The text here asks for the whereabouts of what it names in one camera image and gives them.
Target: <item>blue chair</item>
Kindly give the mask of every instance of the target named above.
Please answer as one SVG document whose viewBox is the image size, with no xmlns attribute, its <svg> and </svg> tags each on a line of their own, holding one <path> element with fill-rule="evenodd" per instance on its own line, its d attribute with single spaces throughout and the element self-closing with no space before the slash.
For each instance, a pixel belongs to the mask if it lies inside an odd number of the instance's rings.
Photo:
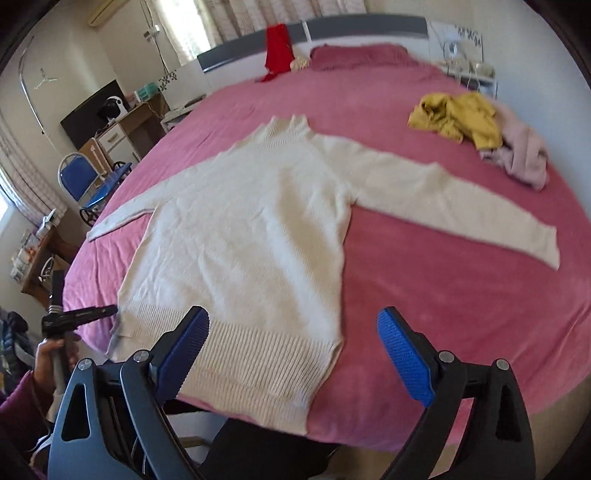
<svg viewBox="0 0 591 480">
<path fill-rule="evenodd" d="M 113 172 L 101 176 L 82 153 L 70 153 L 60 162 L 57 180 L 60 187 L 80 206 L 80 217 L 93 226 L 113 192 L 131 171 L 132 163 L 117 162 Z"/>
</svg>

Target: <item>pink bedsheet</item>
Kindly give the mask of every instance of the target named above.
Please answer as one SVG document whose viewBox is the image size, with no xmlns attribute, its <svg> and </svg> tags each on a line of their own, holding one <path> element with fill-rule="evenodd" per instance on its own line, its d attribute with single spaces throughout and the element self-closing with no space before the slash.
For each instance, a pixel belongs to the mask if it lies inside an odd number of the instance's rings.
<svg viewBox="0 0 591 480">
<path fill-rule="evenodd" d="M 354 207 L 344 247 L 346 340 L 312 405 L 312 439 L 396 450 L 410 434 L 421 406 L 409 398 L 376 334 L 377 313 L 389 305 L 437 349 L 449 349 L 467 362 L 509 360 L 530 413 L 548 407 L 590 371 L 591 227 L 560 175 L 551 171 L 547 188 L 536 193 L 484 163 L 471 143 L 457 145 L 407 128 L 423 94 L 459 90 L 452 79 L 416 67 L 307 70 L 269 83 L 231 86 L 206 99 L 168 134 L 125 180 L 103 214 L 227 150 L 273 115 L 303 113 L 317 132 L 424 163 L 438 162 L 557 227 L 561 266 L 556 272 L 514 251 Z M 116 302 L 148 220 L 144 216 L 82 246 L 66 279 L 66 307 Z M 105 351 L 112 326 L 111 319 L 94 322 L 81 333 Z M 466 413 L 463 406 L 463 422 Z M 461 432 L 459 421 L 452 441 Z"/>
</svg>

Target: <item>human hand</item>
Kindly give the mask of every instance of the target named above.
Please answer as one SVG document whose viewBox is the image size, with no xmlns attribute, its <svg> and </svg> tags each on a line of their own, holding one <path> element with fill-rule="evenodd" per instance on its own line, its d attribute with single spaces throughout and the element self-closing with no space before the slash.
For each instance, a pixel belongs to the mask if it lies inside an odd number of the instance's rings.
<svg viewBox="0 0 591 480">
<path fill-rule="evenodd" d="M 51 353 L 59 350 L 65 344 L 70 369 L 74 369 L 78 362 L 78 346 L 76 345 L 78 340 L 80 340 L 80 337 L 74 333 L 68 336 L 68 341 L 46 338 L 39 344 L 35 359 L 35 370 L 33 370 L 33 380 L 44 392 L 53 395 L 56 389 Z"/>
</svg>

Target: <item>purple sleeve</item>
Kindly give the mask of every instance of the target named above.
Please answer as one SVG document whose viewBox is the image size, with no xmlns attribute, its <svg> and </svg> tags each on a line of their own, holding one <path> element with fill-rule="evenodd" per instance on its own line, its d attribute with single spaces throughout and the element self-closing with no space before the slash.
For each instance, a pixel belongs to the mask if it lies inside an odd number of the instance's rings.
<svg viewBox="0 0 591 480">
<path fill-rule="evenodd" d="M 32 373 L 28 372 L 0 405 L 0 427 L 25 460 L 31 456 L 27 451 L 47 433 L 45 416 L 52 403 L 53 396 L 37 388 Z"/>
</svg>

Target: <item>yellow clothing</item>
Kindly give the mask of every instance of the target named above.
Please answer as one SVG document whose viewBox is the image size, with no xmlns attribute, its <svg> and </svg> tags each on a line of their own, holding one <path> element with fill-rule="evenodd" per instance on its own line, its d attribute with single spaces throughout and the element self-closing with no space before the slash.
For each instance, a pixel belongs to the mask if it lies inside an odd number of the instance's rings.
<svg viewBox="0 0 591 480">
<path fill-rule="evenodd" d="M 408 119 L 408 126 L 431 130 L 462 143 L 470 138 L 477 150 L 494 150 L 503 144 L 501 130 L 493 117 L 495 109 L 480 93 L 470 92 L 452 96 L 429 93 L 421 98 Z"/>
</svg>

